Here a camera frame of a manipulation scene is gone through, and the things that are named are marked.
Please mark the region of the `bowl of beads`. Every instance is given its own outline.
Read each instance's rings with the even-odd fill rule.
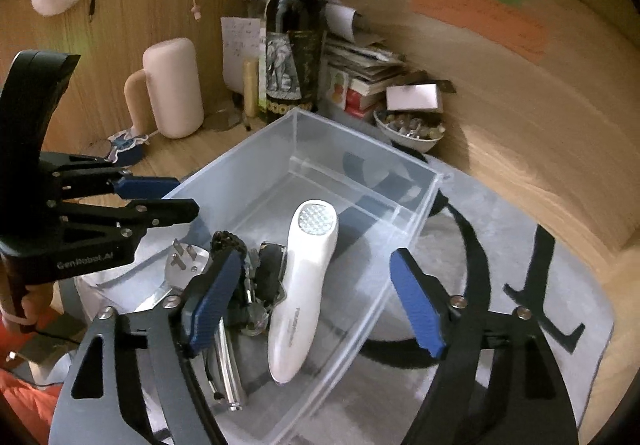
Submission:
[[[373,116],[378,127],[392,142],[418,152],[431,151],[444,136],[445,128],[440,113],[380,110]]]

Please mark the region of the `clear plastic box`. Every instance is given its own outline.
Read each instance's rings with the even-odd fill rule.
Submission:
[[[369,335],[390,291],[389,256],[396,248],[412,246],[439,178],[424,162],[295,109],[167,196],[193,198],[200,205],[187,235],[184,226],[150,231],[141,246],[153,255],[97,285],[116,307],[133,311],[152,293],[158,295],[174,237],[208,249],[211,234],[227,230],[249,247],[263,241],[285,245],[300,203],[331,203],[339,216],[338,243],[305,365],[291,382],[276,385],[269,375],[266,336],[239,335],[236,359],[248,401],[243,411],[215,411],[232,443],[279,443],[330,392]]]

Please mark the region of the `wine bottle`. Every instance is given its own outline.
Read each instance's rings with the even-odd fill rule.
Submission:
[[[266,118],[272,122],[318,96],[322,51],[318,0],[271,0],[266,10]]]

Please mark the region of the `blue gripper pad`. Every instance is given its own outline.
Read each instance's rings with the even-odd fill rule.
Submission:
[[[159,200],[179,184],[176,178],[123,176],[113,183],[113,191],[124,200]]]
[[[181,340],[188,358],[211,347],[241,270],[242,259],[238,251],[220,251],[207,271],[191,279],[185,288]]]
[[[440,281],[426,275],[406,248],[398,248],[389,260],[391,282],[414,330],[418,346],[440,358],[447,347],[449,295]]]

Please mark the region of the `white box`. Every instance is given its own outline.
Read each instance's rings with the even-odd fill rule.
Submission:
[[[389,111],[442,112],[442,99],[436,84],[390,86],[386,89],[386,108]]]

